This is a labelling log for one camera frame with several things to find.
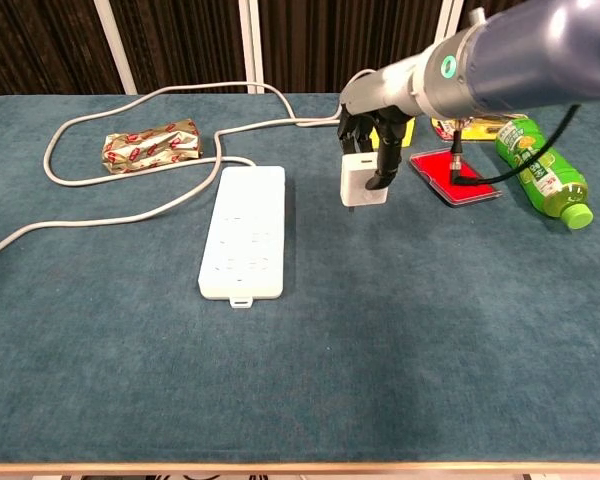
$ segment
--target wooden table edge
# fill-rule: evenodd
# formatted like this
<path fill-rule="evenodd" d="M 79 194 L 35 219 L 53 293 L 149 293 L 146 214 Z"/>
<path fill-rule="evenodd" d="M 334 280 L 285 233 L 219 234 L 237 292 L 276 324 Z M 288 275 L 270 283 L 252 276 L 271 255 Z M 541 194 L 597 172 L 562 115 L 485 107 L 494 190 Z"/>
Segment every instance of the wooden table edge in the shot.
<path fill-rule="evenodd" d="M 383 463 L 0 463 L 0 475 L 157 474 L 381 474 L 600 473 L 600 463 L 567 462 L 383 462 Z"/>

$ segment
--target green plastic bottle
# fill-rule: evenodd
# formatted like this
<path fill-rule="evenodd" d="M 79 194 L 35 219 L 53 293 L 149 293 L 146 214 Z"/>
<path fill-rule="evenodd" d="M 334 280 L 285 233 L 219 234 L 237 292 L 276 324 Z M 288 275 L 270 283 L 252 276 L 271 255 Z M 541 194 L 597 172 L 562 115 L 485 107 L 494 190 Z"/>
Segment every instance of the green plastic bottle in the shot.
<path fill-rule="evenodd" d="M 496 136 L 496 150 L 511 167 L 517 167 L 545 144 L 536 123 L 528 118 L 511 120 Z M 567 227 L 586 227 L 593 220 L 587 206 L 584 176 L 554 148 L 518 175 L 527 196 L 539 212 L 560 218 Z"/>

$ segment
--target yellow package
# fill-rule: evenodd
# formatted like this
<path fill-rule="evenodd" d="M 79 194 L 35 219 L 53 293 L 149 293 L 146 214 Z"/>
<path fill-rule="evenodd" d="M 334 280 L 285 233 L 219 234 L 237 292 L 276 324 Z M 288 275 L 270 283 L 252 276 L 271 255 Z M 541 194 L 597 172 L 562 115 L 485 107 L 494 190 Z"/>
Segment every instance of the yellow package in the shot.
<path fill-rule="evenodd" d="M 408 147 L 411 145 L 411 138 L 413 137 L 413 127 L 415 125 L 416 119 L 412 118 L 407 122 L 407 132 L 404 134 L 404 138 L 402 139 L 402 148 Z M 380 139 L 378 139 L 378 134 L 376 129 L 374 128 L 370 135 L 371 145 L 374 150 L 377 150 L 380 146 Z"/>

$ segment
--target white power strip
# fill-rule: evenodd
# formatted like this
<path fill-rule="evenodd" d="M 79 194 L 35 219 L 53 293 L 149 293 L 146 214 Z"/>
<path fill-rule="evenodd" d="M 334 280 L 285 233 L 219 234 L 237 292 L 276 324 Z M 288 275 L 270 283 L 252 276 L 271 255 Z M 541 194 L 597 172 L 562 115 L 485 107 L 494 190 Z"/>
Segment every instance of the white power strip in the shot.
<path fill-rule="evenodd" d="M 222 172 L 198 285 L 210 300 L 249 308 L 282 293 L 282 167 L 228 167 Z"/>

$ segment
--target white cable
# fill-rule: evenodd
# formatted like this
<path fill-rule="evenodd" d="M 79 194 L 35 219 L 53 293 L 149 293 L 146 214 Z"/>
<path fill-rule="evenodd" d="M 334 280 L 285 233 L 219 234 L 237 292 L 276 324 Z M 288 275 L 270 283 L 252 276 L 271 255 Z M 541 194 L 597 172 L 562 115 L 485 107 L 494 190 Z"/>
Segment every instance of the white cable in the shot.
<path fill-rule="evenodd" d="M 371 73 L 371 72 L 373 72 L 373 70 L 370 70 L 370 69 L 362 70 L 362 71 L 358 72 L 356 75 L 354 75 L 351 78 L 351 80 L 349 80 L 349 83 L 354 81 L 358 77 L 365 75 L 367 73 Z M 275 93 L 278 96 L 278 98 L 280 98 L 282 103 L 284 104 L 284 106 L 287 110 L 287 113 L 289 114 L 289 118 L 277 119 L 277 120 L 267 120 L 264 122 L 253 123 L 250 125 L 243 125 L 241 127 L 218 130 L 213 135 L 213 139 L 214 139 L 214 143 L 215 143 L 215 147 L 216 147 L 216 156 L 214 158 L 190 160 L 187 162 L 180 162 L 180 163 L 175 163 L 172 165 L 166 165 L 166 166 L 162 166 L 162 167 L 158 167 L 158 168 L 153 168 L 150 170 L 141 170 L 138 172 L 123 174 L 123 175 L 107 175 L 107 176 L 103 176 L 103 177 L 96 177 L 96 178 L 91 178 L 91 179 L 86 179 L 86 180 L 64 180 L 62 178 L 57 177 L 53 173 L 53 170 L 51 169 L 51 154 L 52 154 L 53 149 L 55 148 L 56 144 L 58 143 L 60 136 L 64 133 L 65 130 L 67 130 L 69 127 L 71 127 L 77 123 L 86 122 L 88 120 L 95 120 L 98 118 L 122 113 L 122 112 L 129 110 L 143 102 L 146 102 L 147 100 L 150 100 L 151 98 L 155 97 L 156 95 L 160 95 L 160 94 L 166 93 L 166 92 L 182 91 L 182 90 L 197 90 L 197 89 L 204 89 L 204 88 L 227 87 L 227 86 L 246 86 L 246 85 L 256 85 L 256 86 L 264 87 L 268 90 L 271 90 L 273 93 Z M 134 176 L 139 176 L 139 175 L 146 175 L 148 173 L 157 173 L 160 171 L 170 170 L 173 168 L 179 168 L 179 167 L 190 166 L 190 165 L 199 165 L 201 163 L 213 162 L 213 164 L 214 164 L 213 169 L 211 170 L 211 173 L 209 173 L 207 178 L 205 178 L 201 183 L 199 183 L 192 190 L 179 196 L 178 198 L 175 198 L 174 200 L 171 200 L 168 203 L 165 203 L 164 205 L 161 205 L 161 206 L 154 208 L 152 210 L 149 210 L 147 212 L 136 214 L 136 215 L 125 216 L 125 217 L 103 218 L 103 219 L 98 219 L 98 220 L 69 220 L 69 221 L 56 220 L 56 221 L 32 223 L 30 225 L 26 225 L 26 226 L 16 230 L 11 235 L 9 235 L 4 240 L 2 240 L 0 242 L 0 251 L 3 250 L 4 248 L 6 248 L 8 245 L 13 243 L 15 240 L 17 240 L 21 236 L 25 235 L 26 233 L 29 233 L 33 230 L 38 230 L 41 228 L 96 227 L 96 226 L 104 226 L 104 225 L 118 225 L 118 224 L 124 224 L 124 223 L 134 223 L 134 222 L 140 222 L 140 221 L 152 218 L 156 215 L 166 212 L 167 210 L 169 210 L 173 207 L 176 207 L 177 205 L 180 205 L 181 203 L 187 201 L 191 197 L 197 195 L 199 192 L 204 190 L 215 179 L 222 161 L 240 162 L 240 163 L 244 163 L 244 164 L 252 165 L 252 166 L 255 165 L 251 160 L 246 159 L 246 158 L 223 157 L 222 156 L 222 145 L 220 144 L 220 137 L 222 135 L 243 132 L 246 130 L 253 130 L 253 129 L 257 129 L 257 128 L 272 127 L 272 126 L 277 126 L 277 125 L 289 125 L 289 124 L 294 124 L 294 123 L 299 127 L 317 127 L 317 126 L 323 126 L 323 125 L 334 125 L 334 124 L 338 123 L 337 118 L 340 115 L 340 112 L 341 112 L 341 107 L 338 106 L 336 112 L 333 115 L 331 115 L 330 117 L 297 118 L 295 116 L 295 113 L 293 112 L 293 109 L 291 108 L 291 105 L 287 101 L 287 99 L 276 88 L 274 88 L 271 85 L 268 85 L 266 83 L 239 81 L 239 82 L 218 82 L 218 83 L 206 83 L 206 84 L 199 84 L 199 85 L 178 85 L 178 86 L 164 87 L 164 88 L 156 90 L 152 93 L 149 93 L 143 97 L 140 97 L 137 100 L 134 100 L 133 102 L 128 103 L 127 105 L 123 105 L 122 107 L 118 107 L 113 110 L 108 110 L 106 112 L 95 113 L 95 114 L 91 114 L 91 115 L 84 115 L 84 116 L 81 116 L 78 118 L 74 118 L 73 120 L 69 120 L 69 121 L 65 122 L 64 124 L 62 124 L 60 126 L 60 128 L 58 128 L 56 133 L 54 133 L 53 137 L 51 137 L 51 140 L 49 141 L 49 145 L 47 146 L 47 148 L 45 150 L 44 158 L 43 158 L 43 168 L 44 168 L 45 173 L 51 179 L 51 181 L 53 181 L 59 185 L 63 185 L 63 186 L 67 186 L 67 187 L 82 187 L 82 186 L 87 186 L 87 185 L 95 185 L 95 184 L 99 184 L 99 183 L 121 180 L 123 178 L 129 178 L 129 177 L 134 177 Z"/>

